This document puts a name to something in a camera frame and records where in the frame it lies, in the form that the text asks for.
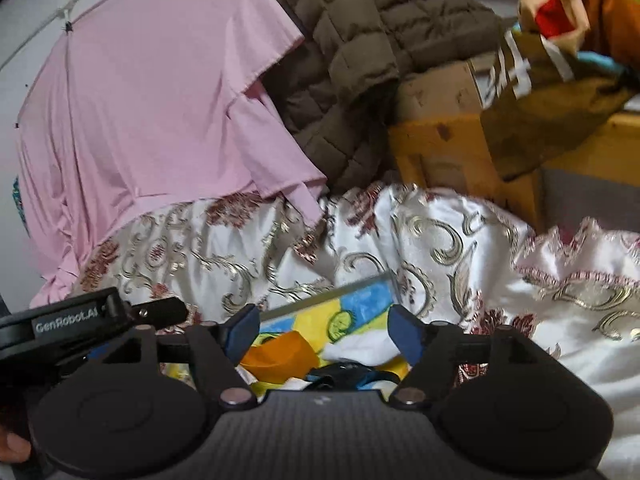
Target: pink sheet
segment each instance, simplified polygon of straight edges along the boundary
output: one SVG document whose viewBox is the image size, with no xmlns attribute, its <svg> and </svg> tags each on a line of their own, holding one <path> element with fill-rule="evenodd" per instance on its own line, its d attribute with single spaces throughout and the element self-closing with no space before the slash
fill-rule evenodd
<svg viewBox="0 0 640 480">
<path fill-rule="evenodd" d="M 60 38 L 19 117 L 20 190 L 63 299 L 92 249 L 174 202 L 286 194 L 307 224 L 324 176 L 257 77 L 301 39 L 275 0 L 105 0 Z"/>
</svg>

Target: white wall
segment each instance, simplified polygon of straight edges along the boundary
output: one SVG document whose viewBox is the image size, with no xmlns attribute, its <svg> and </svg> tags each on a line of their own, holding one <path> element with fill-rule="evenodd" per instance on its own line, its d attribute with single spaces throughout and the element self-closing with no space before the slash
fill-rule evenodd
<svg viewBox="0 0 640 480">
<path fill-rule="evenodd" d="M 69 0 L 3 0 L 0 2 L 0 64 L 56 9 Z M 99 0 L 81 0 L 71 17 Z M 62 33 L 55 20 L 0 71 L 0 294 L 10 310 L 28 306 L 42 285 L 33 266 L 29 239 L 12 199 L 18 171 L 15 120 L 27 92 L 53 44 Z"/>
</svg>

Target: hand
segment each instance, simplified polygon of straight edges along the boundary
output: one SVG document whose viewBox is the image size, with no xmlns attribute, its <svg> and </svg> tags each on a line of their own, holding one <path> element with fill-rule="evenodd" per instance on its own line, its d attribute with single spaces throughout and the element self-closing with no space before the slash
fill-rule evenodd
<svg viewBox="0 0 640 480">
<path fill-rule="evenodd" d="M 31 444 L 0 426 L 0 462 L 15 464 L 26 462 L 31 454 Z"/>
</svg>

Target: puffer jacket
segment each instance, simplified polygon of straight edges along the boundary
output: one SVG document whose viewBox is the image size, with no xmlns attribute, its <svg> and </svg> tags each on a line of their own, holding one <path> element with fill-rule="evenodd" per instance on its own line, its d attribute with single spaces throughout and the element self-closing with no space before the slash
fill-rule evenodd
<svg viewBox="0 0 640 480">
<path fill-rule="evenodd" d="M 366 187 L 381 169 L 385 120 L 405 76 L 494 50 L 501 33 L 473 0 L 278 2 L 305 42 L 262 82 L 332 192 Z"/>
</svg>

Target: white satin fabric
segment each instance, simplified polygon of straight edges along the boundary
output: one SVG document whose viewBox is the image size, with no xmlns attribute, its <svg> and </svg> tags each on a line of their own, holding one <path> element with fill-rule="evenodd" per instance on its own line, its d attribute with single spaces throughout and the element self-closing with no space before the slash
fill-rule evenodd
<svg viewBox="0 0 640 480">
<path fill-rule="evenodd" d="M 281 198 L 156 210 L 94 251 L 75 293 L 113 285 L 134 304 L 174 294 L 190 321 L 221 321 L 247 303 L 277 308 L 390 269 L 424 320 L 473 333 L 508 323 L 548 349 L 612 407 L 601 471 L 640 478 L 639 235 L 587 219 L 571 240 L 558 229 L 535 238 L 511 214 L 449 190 L 373 184 L 321 205 L 321 236 Z M 460 379 L 483 371 L 465 367 Z"/>
</svg>

